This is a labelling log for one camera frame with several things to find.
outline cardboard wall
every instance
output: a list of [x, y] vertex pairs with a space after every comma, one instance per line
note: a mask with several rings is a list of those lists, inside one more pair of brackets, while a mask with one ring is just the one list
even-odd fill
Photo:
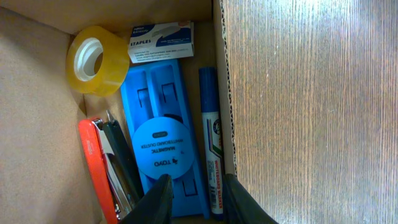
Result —
[[0, 223], [99, 223], [69, 89], [69, 35], [0, 7]]
[[134, 25], [211, 20], [210, 0], [2, 0], [0, 6], [69, 34], [92, 25], [116, 32]]

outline black object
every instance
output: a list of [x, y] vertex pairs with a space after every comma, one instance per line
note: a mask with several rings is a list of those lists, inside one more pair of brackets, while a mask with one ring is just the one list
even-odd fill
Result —
[[276, 223], [232, 174], [223, 179], [224, 218], [229, 224]]
[[129, 188], [128, 192], [131, 194], [134, 204], [136, 204], [144, 196], [144, 191], [132, 151], [127, 145], [126, 138], [124, 138], [118, 121], [115, 119], [109, 120], [107, 123], [104, 123], [103, 130], [112, 147], [116, 160], [120, 165], [121, 171], [124, 174], [123, 176]]
[[120, 224], [168, 224], [172, 216], [172, 179], [163, 174]]

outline tape core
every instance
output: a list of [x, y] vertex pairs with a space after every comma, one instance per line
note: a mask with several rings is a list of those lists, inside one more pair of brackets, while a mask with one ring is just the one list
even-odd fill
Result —
[[76, 52], [73, 63], [76, 77], [79, 80], [87, 82], [95, 77], [95, 61], [103, 52], [102, 44], [97, 38], [90, 37], [83, 41]]

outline round label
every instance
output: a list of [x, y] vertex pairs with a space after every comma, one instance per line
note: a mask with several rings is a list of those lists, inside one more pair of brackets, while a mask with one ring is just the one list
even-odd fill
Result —
[[158, 179], [168, 174], [176, 179], [193, 163], [190, 132], [172, 118], [152, 118], [134, 133], [132, 146], [137, 166], [145, 175]]

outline marker cap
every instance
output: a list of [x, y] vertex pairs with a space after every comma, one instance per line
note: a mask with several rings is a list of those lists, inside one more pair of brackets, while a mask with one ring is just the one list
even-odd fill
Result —
[[217, 112], [220, 110], [218, 99], [218, 82], [216, 68], [199, 68], [201, 112]]

